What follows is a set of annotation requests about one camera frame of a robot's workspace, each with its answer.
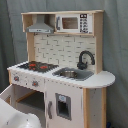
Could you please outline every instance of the toy sink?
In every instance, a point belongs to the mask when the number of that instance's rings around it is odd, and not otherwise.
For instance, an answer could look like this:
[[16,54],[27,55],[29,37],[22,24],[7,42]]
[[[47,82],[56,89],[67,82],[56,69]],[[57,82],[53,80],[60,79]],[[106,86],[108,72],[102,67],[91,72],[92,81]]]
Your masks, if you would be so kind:
[[88,79],[90,76],[92,76],[94,73],[91,71],[86,70],[79,70],[74,68],[62,68],[56,72],[53,73],[54,76],[67,78],[67,79],[75,79],[78,81],[83,81]]

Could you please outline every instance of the microwave window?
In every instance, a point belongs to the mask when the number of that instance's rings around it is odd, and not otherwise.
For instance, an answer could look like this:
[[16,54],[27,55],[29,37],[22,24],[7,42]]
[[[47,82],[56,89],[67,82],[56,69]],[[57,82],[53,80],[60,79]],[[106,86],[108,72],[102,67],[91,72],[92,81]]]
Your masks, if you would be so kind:
[[72,18],[62,18],[63,29],[78,29],[78,19],[76,17]]

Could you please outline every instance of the faucet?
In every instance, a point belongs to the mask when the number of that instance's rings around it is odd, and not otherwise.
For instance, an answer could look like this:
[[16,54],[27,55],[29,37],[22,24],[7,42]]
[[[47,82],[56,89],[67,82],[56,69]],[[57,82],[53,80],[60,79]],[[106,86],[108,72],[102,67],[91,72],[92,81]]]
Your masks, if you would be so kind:
[[87,62],[86,63],[83,63],[82,62],[82,56],[83,56],[83,54],[88,54],[91,57],[91,60],[92,60],[92,63],[91,64],[92,65],[95,65],[95,59],[94,59],[94,56],[92,55],[92,53],[89,52],[89,51],[82,51],[80,53],[79,62],[77,64],[78,69],[83,70],[83,69],[86,69],[87,68]]

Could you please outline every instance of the range hood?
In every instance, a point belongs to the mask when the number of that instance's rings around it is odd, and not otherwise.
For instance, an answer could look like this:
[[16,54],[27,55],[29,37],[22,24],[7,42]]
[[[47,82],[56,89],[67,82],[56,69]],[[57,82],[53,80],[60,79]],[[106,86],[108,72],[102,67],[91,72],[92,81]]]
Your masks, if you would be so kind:
[[35,24],[26,28],[26,32],[41,32],[41,33],[53,33],[54,29],[45,24],[45,15],[37,15],[37,21]]

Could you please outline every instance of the countertop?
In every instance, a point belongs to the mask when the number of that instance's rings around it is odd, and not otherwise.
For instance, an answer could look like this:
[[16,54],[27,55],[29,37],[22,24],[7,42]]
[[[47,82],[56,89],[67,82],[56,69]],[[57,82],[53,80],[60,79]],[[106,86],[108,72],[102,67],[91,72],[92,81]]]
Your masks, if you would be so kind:
[[100,73],[94,74],[84,81],[78,81],[78,80],[76,81],[74,79],[62,78],[62,77],[53,75],[55,71],[58,71],[61,68],[65,68],[64,66],[59,66],[46,73],[39,73],[39,72],[30,71],[30,70],[16,68],[17,66],[20,66],[24,63],[20,63],[18,65],[9,67],[8,70],[15,70],[15,71],[23,72],[23,73],[29,73],[29,74],[43,77],[44,79],[59,81],[65,84],[70,84],[72,86],[82,87],[82,88],[103,88],[103,87],[110,86],[115,82],[115,76],[108,71],[101,71]]

